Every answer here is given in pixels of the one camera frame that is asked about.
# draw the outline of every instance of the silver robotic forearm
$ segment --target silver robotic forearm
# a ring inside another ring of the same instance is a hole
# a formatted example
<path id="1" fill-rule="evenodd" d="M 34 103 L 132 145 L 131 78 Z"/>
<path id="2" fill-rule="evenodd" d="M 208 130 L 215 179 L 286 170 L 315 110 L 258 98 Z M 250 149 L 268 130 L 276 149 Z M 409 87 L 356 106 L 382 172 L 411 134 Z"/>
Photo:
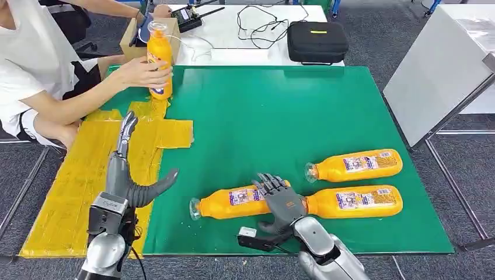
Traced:
<path id="1" fill-rule="evenodd" d="M 89 208 L 90 242 L 84 264 L 76 280 L 120 279 L 129 245 L 120 234 L 121 222 L 128 209 L 125 198 L 100 192 Z"/>
<path id="2" fill-rule="evenodd" d="M 369 280 L 361 262 L 315 218 L 301 218 L 292 228 L 305 247 L 298 254 L 299 264 L 312 280 Z"/>

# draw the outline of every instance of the walkie-talkie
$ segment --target walkie-talkie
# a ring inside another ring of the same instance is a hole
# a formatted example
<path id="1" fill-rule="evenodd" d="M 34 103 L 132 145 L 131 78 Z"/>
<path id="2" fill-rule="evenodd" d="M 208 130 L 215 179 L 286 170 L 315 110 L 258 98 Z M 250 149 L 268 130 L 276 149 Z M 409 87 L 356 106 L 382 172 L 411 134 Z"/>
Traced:
<path id="1" fill-rule="evenodd" d="M 212 10 L 211 12 L 207 12 L 203 15 L 200 15 L 196 12 L 196 8 L 216 1 L 217 0 L 211 0 L 201 3 L 199 5 L 187 4 L 187 6 L 185 6 L 182 9 L 174 10 L 172 12 L 172 17 L 177 19 L 177 23 L 179 24 L 179 32 L 184 33 L 188 30 L 199 27 L 203 24 L 203 22 L 201 21 L 202 17 L 211 15 L 212 13 L 216 13 L 218 11 L 225 9 L 225 7 L 221 7 L 216 10 Z"/>

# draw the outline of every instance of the black shorts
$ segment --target black shorts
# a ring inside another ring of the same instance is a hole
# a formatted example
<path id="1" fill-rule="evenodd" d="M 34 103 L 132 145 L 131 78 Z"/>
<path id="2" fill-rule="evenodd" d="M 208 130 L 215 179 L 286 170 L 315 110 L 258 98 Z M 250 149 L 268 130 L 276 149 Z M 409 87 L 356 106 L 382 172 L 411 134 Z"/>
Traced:
<path id="1" fill-rule="evenodd" d="M 79 79 L 79 82 L 75 84 L 73 90 L 64 93 L 62 97 L 63 100 L 81 95 L 102 81 L 98 64 L 96 64 L 89 72 L 86 71 L 79 61 L 74 61 L 72 64 L 74 65 L 74 75 Z M 43 145 L 50 145 L 50 143 L 53 143 L 55 146 L 61 146 L 59 141 L 55 139 L 47 139 L 34 130 L 33 122 L 36 114 L 37 113 L 33 109 L 26 110 L 20 114 L 20 133 L 18 133 L 16 137 L 19 140 L 30 141 L 32 143 L 40 143 Z"/>

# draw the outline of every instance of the white t-shirt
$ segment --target white t-shirt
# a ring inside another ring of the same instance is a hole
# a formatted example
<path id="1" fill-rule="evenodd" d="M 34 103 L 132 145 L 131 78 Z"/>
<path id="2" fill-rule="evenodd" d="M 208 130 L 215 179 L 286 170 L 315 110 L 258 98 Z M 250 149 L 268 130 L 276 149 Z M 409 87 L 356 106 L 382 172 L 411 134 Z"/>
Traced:
<path id="1" fill-rule="evenodd" d="M 19 100 L 43 90 L 61 100 L 78 82 L 71 61 L 80 59 L 38 0 L 7 3 L 16 29 L 0 27 L 0 120 L 6 132 L 17 135 L 19 114 L 29 109 Z"/>

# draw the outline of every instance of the yellow tape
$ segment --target yellow tape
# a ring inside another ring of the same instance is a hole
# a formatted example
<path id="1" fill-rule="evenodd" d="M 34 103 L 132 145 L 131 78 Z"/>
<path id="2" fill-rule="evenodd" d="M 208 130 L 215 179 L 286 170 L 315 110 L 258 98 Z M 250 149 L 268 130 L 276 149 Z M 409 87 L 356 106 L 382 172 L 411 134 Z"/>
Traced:
<path id="1" fill-rule="evenodd" d="M 156 129 L 158 132 L 155 146 L 162 149 L 189 148 L 193 141 L 193 121 L 162 120 Z"/>
<path id="2" fill-rule="evenodd" d="M 36 221 L 22 257 L 86 254 L 89 206 L 104 190 L 106 168 L 120 129 L 118 111 L 97 111 L 81 124 Z"/>
<path id="3" fill-rule="evenodd" d="M 139 122 L 129 142 L 132 179 L 141 185 L 157 181 L 164 148 L 186 148 L 192 142 L 192 121 L 164 120 L 168 101 L 132 102 Z M 83 257 L 86 255 L 89 206 L 104 190 L 109 155 L 115 150 L 122 116 L 118 110 L 97 110 L 82 123 L 70 153 L 29 233 L 20 256 Z M 152 204 L 137 209 L 141 238 L 133 247 L 142 255 Z"/>

